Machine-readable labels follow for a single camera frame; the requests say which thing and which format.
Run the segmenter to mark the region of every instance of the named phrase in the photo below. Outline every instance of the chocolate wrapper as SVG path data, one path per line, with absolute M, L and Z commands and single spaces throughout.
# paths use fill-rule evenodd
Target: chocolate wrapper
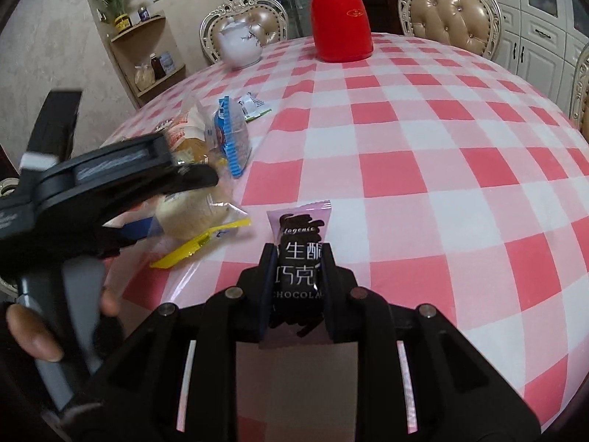
M 330 215 L 329 201 L 268 211 L 279 251 L 271 326 L 298 324 L 302 337 L 323 320 L 319 266 Z

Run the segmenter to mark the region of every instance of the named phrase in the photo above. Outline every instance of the chair backrest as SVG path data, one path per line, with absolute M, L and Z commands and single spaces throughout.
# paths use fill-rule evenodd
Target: chair backrest
M 220 59 L 217 35 L 233 21 L 246 21 L 262 46 L 288 39 L 288 17 L 276 0 L 225 0 L 200 26 L 200 43 L 207 57 Z
M 587 97 L 589 96 L 589 45 L 583 48 L 579 60 L 576 62 L 575 77 L 572 80 L 571 108 L 568 117 L 582 135 L 589 141 L 589 111 L 587 111 Z
M 493 58 L 502 31 L 496 0 L 399 0 L 406 36 L 417 36 Z

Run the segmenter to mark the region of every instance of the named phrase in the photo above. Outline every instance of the flower vase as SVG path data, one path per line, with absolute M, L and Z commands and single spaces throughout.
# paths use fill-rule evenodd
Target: flower vase
M 131 18 L 129 18 L 129 15 L 123 13 L 114 18 L 114 28 L 116 28 L 119 33 L 131 28 Z
M 129 18 L 129 15 L 125 11 L 123 0 L 112 0 L 108 3 L 107 9 L 113 15 L 114 27 L 119 33 L 131 28 L 131 18 Z

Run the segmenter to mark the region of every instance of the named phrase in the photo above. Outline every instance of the corner shelf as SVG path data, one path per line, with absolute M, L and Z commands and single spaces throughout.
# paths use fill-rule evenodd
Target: corner shelf
M 110 48 L 133 94 L 135 105 L 144 106 L 169 87 L 186 77 L 186 65 L 165 16 L 154 16 L 122 32 L 110 40 Z M 169 53 L 176 70 L 158 79 L 149 88 L 139 91 L 135 84 L 136 68 L 149 64 L 150 55 Z
M 121 34 L 118 34 L 113 39 L 111 39 L 111 43 L 114 43 L 115 41 L 117 41 L 121 38 L 124 38 L 125 36 L 131 34 L 134 31 L 137 31 L 139 28 L 142 28 L 145 25 L 149 25 L 150 23 L 153 23 L 154 21 L 165 20 L 165 19 L 166 19 L 165 16 L 154 16 L 153 18 L 149 18 L 147 21 L 142 21 L 141 23 L 137 23 L 136 25 L 131 26 L 131 28 L 129 28 L 128 30 L 123 31 Z
M 158 81 L 156 81 L 154 84 L 151 85 L 151 87 L 146 88 L 143 91 L 139 91 L 139 93 L 137 93 L 137 97 L 140 98 L 143 95 L 149 93 L 149 91 L 153 90 L 157 85 L 159 85 L 160 83 L 163 83 L 164 81 L 166 81 L 167 79 L 171 78 L 172 76 L 174 76 L 176 73 L 179 73 L 180 71 L 182 71 L 184 68 L 186 67 L 185 64 L 182 64 L 182 66 L 179 66 L 178 68 L 176 68 L 172 73 L 168 73 L 166 76 L 164 76 L 164 78 L 160 78 L 158 79 Z

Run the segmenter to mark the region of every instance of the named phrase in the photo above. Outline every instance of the gray handle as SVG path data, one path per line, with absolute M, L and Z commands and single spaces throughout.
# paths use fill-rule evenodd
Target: gray handle
M 66 261 L 61 271 L 35 271 L 20 280 L 17 302 L 43 318 L 66 354 L 60 362 L 35 361 L 58 410 L 102 364 L 92 336 L 100 320 L 104 274 L 102 261 L 81 256 Z

